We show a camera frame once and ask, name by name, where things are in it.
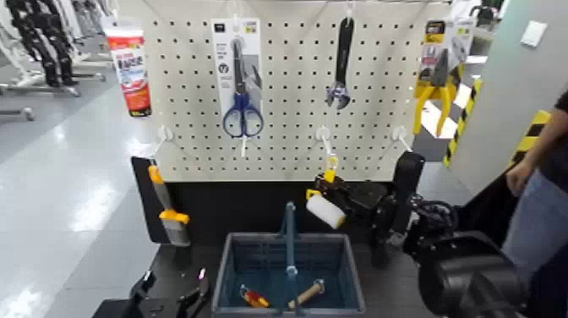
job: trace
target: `person's arm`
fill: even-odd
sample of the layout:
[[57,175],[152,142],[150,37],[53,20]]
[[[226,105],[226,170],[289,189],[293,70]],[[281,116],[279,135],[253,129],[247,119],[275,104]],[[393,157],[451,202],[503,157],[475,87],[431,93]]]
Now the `person's arm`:
[[514,195],[520,195],[525,189],[528,178],[556,142],[568,134],[568,91],[556,103],[552,116],[528,151],[525,158],[506,175],[507,185]]

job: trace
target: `light switch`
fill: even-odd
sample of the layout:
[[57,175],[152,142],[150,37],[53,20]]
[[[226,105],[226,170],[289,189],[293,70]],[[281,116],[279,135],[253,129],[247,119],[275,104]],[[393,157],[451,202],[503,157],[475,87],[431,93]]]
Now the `light switch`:
[[521,43],[527,44],[531,47],[536,47],[543,37],[546,27],[549,26],[546,23],[530,21],[528,23],[525,34],[522,35]]

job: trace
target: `basket handle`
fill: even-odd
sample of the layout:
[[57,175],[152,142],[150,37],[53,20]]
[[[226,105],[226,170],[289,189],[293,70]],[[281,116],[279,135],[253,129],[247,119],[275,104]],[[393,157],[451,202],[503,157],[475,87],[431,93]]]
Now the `basket handle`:
[[[295,304],[296,316],[305,315],[302,310],[302,306],[298,301],[298,285],[296,283],[296,275],[298,274],[298,269],[296,268],[296,261],[294,258],[294,239],[298,236],[296,230],[296,222],[294,220],[294,212],[296,206],[293,202],[289,201],[286,204],[286,215],[282,220],[282,226],[280,230],[280,237],[286,236],[286,274],[288,275],[288,287],[290,292],[290,298]],[[287,301],[280,307],[276,315],[282,315],[282,311],[287,307]]]

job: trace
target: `black shirt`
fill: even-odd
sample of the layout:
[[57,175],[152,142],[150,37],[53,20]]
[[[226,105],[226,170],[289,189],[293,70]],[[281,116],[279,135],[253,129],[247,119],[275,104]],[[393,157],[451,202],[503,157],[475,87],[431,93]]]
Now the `black shirt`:
[[[555,107],[568,112],[568,91],[560,97]],[[568,134],[564,135],[543,159],[540,171],[548,180],[568,193]]]

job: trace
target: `yellow and black striped tape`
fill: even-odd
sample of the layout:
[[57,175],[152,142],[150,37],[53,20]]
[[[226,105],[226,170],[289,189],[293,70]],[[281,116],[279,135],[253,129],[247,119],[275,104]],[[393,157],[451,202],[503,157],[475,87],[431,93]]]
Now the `yellow and black striped tape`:
[[549,119],[549,112],[537,112],[537,114],[532,119],[531,125],[528,127],[527,133],[522,138],[519,145],[516,147],[515,155],[511,159],[511,162],[509,162],[509,167],[521,162],[527,152],[531,148],[533,148],[534,143],[537,141],[540,133],[543,131],[544,125],[549,121]]
[[475,98],[479,94],[479,91],[481,90],[482,83],[483,81],[480,79],[476,79],[473,82],[472,94],[469,96],[469,99],[467,100],[466,107],[463,108],[463,111],[461,112],[460,119],[457,122],[457,129],[456,133],[454,134],[454,138],[452,138],[450,140],[450,143],[448,143],[448,149],[445,151],[444,159],[442,159],[442,163],[444,163],[444,166],[446,167],[450,166],[451,158],[456,153],[457,141],[463,135],[463,130],[466,128],[467,117],[469,117],[469,115],[472,113],[473,106],[475,106]]

